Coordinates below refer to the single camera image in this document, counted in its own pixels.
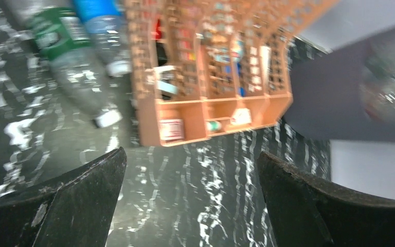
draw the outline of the green bottle label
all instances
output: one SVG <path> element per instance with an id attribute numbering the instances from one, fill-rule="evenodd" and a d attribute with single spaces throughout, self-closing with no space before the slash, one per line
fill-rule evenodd
<path id="1" fill-rule="evenodd" d="M 70 8 L 46 9 L 29 19 L 26 26 L 33 32 L 40 54 L 50 61 L 70 50 L 91 46 L 81 21 Z"/>

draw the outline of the table surface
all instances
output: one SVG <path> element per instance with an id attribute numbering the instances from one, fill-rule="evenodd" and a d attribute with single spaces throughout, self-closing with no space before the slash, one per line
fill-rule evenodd
<path id="1" fill-rule="evenodd" d="M 119 146 L 128 155 L 107 246 L 273 246 L 254 170 L 261 151 L 330 179 L 329 142 L 274 128 L 178 147 L 140 147 L 129 77 L 112 79 L 124 120 L 96 129 L 62 96 L 47 62 L 0 5 L 0 196 L 54 178 Z M 320 55 L 300 40 L 298 63 Z"/>

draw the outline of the plastic bottle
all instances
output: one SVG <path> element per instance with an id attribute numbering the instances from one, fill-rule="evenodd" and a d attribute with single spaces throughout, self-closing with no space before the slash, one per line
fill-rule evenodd
<path id="1" fill-rule="evenodd" d="M 73 0 L 75 9 L 91 35 L 98 56 L 112 77 L 131 72 L 130 51 L 123 42 L 123 19 L 113 0 Z"/>
<path id="2" fill-rule="evenodd" d="M 32 30 L 40 54 L 64 93 L 98 127 L 122 119 L 101 90 L 103 74 L 81 22 L 67 0 L 7 0 L 17 20 Z"/>

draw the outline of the bottle cap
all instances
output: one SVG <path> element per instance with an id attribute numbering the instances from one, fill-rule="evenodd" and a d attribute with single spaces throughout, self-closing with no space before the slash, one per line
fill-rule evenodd
<path id="1" fill-rule="evenodd" d="M 122 119 L 122 114 L 118 110 L 108 111 L 95 118 L 96 125 L 100 128 L 111 126 Z"/>
<path id="2" fill-rule="evenodd" d="M 106 72 L 111 77 L 121 77 L 131 73 L 131 65 L 127 61 L 114 61 L 106 66 Z"/>

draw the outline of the orange basket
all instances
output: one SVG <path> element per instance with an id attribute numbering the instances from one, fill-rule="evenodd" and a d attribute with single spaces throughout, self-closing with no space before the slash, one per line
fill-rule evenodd
<path id="1" fill-rule="evenodd" d="M 288 43 L 338 2 L 124 1 L 144 146 L 274 126 L 292 102 Z M 168 57 L 162 67 L 153 40 L 158 19 Z"/>

